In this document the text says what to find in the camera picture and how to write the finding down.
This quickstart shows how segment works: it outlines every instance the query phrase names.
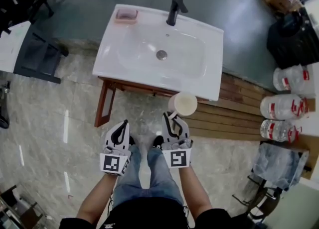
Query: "black shirt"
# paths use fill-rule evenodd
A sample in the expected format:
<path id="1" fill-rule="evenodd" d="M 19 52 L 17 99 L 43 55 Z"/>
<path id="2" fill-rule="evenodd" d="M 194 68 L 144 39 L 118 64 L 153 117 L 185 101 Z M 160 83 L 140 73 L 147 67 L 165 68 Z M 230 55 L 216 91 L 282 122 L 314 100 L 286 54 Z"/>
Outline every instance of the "black shirt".
<path id="1" fill-rule="evenodd" d="M 196 229 L 229 228 L 231 218 L 222 209 L 203 212 L 195 221 Z M 82 219 L 62 219 L 60 229 L 94 229 Z M 187 218 L 177 201 L 167 198 L 137 198 L 115 207 L 101 229 L 174 228 L 186 229 Z"/>

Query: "shoe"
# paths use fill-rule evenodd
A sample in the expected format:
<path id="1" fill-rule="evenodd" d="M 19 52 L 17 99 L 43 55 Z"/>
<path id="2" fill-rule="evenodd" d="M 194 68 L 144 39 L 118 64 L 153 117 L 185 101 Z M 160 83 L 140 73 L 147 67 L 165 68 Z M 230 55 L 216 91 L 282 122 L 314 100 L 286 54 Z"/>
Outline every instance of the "shoe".
<path id="1" fill-rule="evenodd" d="M 135 145 L 135 141 L 132 136 L 130 136 L 129 147 Z"/>
<path id="2" fill-rule="evenodd" d="M 163 136 L 159 135 L 155 138 L 154 142 L 153 142 L 153 147 L 155 148 L 159 148 L 160 150 L 162 150 L 161 145 L 164 143 L 164 138 Z"/>

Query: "drain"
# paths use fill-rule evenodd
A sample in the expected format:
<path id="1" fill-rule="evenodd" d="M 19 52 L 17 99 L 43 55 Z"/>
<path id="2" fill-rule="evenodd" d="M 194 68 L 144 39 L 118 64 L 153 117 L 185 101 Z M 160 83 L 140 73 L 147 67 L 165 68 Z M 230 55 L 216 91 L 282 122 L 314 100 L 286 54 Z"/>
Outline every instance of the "drain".
<path id="1" fill-rule="evenodd" d="M 157 57 L 159 60 L 163 61 L 163 60 L 165 60 L 165 59 L 167 58 L 167 53 L 166 53 L 166 51 L 164 51 L 164 50 L 159 50 L 159 51 L 156 53 L 156 57 Z"/>

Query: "soap dish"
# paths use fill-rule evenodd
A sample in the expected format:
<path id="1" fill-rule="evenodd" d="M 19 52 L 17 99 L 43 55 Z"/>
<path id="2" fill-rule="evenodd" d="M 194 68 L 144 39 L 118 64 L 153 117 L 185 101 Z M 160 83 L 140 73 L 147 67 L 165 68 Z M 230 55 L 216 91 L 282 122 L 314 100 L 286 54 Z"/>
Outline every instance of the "soap dish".
<path id="1" fill-rule="evenodd" d="M 135 24 L 137 22 L 138 11 L 131 8 L 120 8 L 115 16 L 115 23 Z"/>

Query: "jeans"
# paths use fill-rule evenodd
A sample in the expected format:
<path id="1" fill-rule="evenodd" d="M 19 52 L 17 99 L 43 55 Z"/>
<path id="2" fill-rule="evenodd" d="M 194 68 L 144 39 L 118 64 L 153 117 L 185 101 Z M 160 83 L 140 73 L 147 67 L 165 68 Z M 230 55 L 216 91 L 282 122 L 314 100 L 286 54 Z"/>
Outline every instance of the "jeans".
<path id="1" fill-rule="evenodd" d="M 164 155 L 159 148 L 152 148 L 148 153 L 148 165 L 151 169 L 151 182 L 149 189 L 143 189 L 139 179 L 141 153 L 136 145 L 129 148 L 132 152 L 124 176 L 118 178 L 114 189 L 114 204 L 117 205 L 140 197 L 164 197 L 173 199 L 183 206 L 183 198 L 179 188 L 173 180 Z"/>

